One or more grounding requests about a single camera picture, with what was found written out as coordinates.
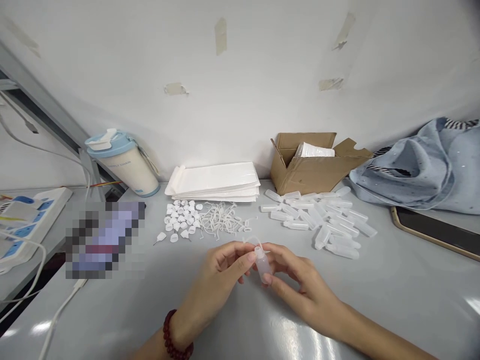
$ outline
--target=blue bottle lid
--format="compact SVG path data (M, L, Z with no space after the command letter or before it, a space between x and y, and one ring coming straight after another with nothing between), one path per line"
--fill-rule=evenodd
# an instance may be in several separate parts
M110 158L135 148L137 143L127 133L108 129L105 134L92 136L85 141L87 152L96 159Z

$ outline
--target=plastic tube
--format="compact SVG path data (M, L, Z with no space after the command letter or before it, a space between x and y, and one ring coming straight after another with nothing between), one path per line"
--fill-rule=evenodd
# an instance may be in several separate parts
M343 213L345 214L346 217L351 216L352 218L358 219L364 223L369 220L369 217L367 215L353 211L352 209L344 209Z
M281 211L272 211L270 213L270 218L274 220L280 220L280 221L292 221L294 219L292 215L288 215Z
M331 244L341 245L352 249L360 249L362 247L362 245L355 240L340 235L331 235L329 241Z
M281 207L278 204L268 204L268 205L260 206L260 211L262 213L269 213L269 212L277 211L277 210L280 210L280 209L281 209Z
M283 197L281 197L281 196L278 195L276 192L274 192L274 191L272 191L272 190L270 190L270 189L268 189L267 191L265 191L265 196L266 196L267 198L270 198L270 199L272 199L273 201L276 201L276 202L279 202L279 203L281 203L281 202L284 200Z
M334 213L334 214L337 214L337 215L342 215L342 210L339 209L338 207L335 207L333 205L330 205L330 204L326 204L325 205L325 210L327 210L328 212L331 212L331 213Z
M293 207L287 205L286 203L281 203L280 207L285 213L292 216L294 220L297 220L299 218L300 216L299 212L295 210Z
M356 228L348 226L347 224L335 220L334 218L330 219L330 221L333 225L341 229L342 232L350 234L352 238L356 238L360 234L360 232Z
M312 230L315 230L320 226L319 223L317 223L310 215L308 215L305 211L303 210L298 210L298 213L300 214L300 218L307 222L308 227Z
M329 238L332 236L330 229L327 226L322 226L315 237L315 249L321 250L327 245Z
M327 198L338 198L338 194L336 192L321 192L318 194L320 199L327 199Z
M254 251L256 255L255 264L256 268L258 269L258 274L260 275L261 282L266 284L264 280L264 274L272 275L269 259L265 256L264 250L260 246L256 246Z
M346 246L341 246L337 244L327 244L326 249L328 251L331 251L335 255L342 256L344 258L349 258L349 259L358 259L360 257L360 254L357 250L353 248L349 248Z
M300 197L300 200L305 200L305 201L310 201L310 200L314 200L316 199L318 196L318 194L316 192L311 192L309 194L306 194L306 195L302 195Z
M355 227L369 238L374 237L378 233L378 231L375 230L373 227L368 225L366 222L362 222L360 220L357 220L355 222Z
M315 202L313 206L315 207L315 210L318 211L323 220L329 217L329 213L327 212L327 210L325 210L321 202Z
M285 200L288 199L300 199L302 195L300 194L300 191L294 191L294 192L288 192L285 195L283 195L283 198Z
M340 227L339 227L339 226L336 226L335 224L325 223L325 225L327 226L327 228L330 229L330 231L331 231L332 234L340 235L340 236L342 236L342 237L349 238L349 239L352 238L352 235L350 235L350 234L347 233L346 231L340 229Z
M341 189L338 189L335 192L336 192L337 196L342 197L344 195L347 195L350 191L352 191L351 188L349 188L348 186L344 186L344 187L342 187Z
M343 217L342 215L337 215L337 214L330 214L330 217L332 219L335 219L337 221L340 221L341 223L344 223L345 225L348 225L349 227L353 228L355 225L354 221L351 221L347 219L346 217Z
M306 221L290 220L284 221L283 226L292 230L308 230L309 224Z
M315 208L308 209L308 215L310 215L317 224L323 225L325 223L323 217Z
M328 203L338 208L345 208L345 209L350 209L354 206L354 204L351 201L342 200L341 198L329 198Z
M314 203L310 201L295 200L290 203L290 206L295 209L313 209Z

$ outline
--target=stack of paper bags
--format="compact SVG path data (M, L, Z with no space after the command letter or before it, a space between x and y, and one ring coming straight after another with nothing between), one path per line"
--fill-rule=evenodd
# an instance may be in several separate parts
M257 201L260 181L252 162L173 170L165 194L174 200Z

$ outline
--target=red beaded bracelet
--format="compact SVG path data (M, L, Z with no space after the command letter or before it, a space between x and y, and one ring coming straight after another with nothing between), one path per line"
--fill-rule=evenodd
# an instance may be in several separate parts
M194 352L194 343L192 342L184 352L175 348L170 337L170 319L177 312L177 309L170 310L163 322L163 338L165 339L166 352L174 360L189 360Z

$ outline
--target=phone case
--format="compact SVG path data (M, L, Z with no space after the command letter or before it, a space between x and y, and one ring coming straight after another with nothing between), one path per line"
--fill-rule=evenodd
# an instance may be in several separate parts
M440 245L440 246L443 247L443 248L452 250L452 251L454 251L454 252L456 252L456 253L458 253L458 254L464 255L464 256L466 256L466 257L469 257L469 258L471 258L471 259L473 259L473 260L476 260L476 261L480 262L480 256L478 256L478 255L476 255L476 254L474 254L474 253L471 253L471 252L466 251L466 250L464 250L464 249L461 249L461 248L459 248L459 247L450 245L450 244L448 244L448 243L446 243L446 242L440 241L440 240L438 240L438 239L436 239L436 238L434 238L434 237L425 235L424 233L418 232L418 231L416 231L416 230L413 230L413 229L411 229L411 228L409 228L409 227L406 227L406 226L402 225L402 224L400 223L400 219L399 219L399 216L398 216L398 214L397 214L397 208L396 208L395 206L393 206L393 207L390 208L390 212L391 212L391 217L392 217L392 219L393 219L393 223L394 223L395 226L396 226L397 228L399 228L400 230L403 230L403 231L405 231L405 232L407 232L407 233L410 233L410 234L412 234L412 235L415 235L416 237L419 237L419 238L422 238L422 239L424 239L424 240L427 240L427 241L429 241L429 242L431 242L431 243Z

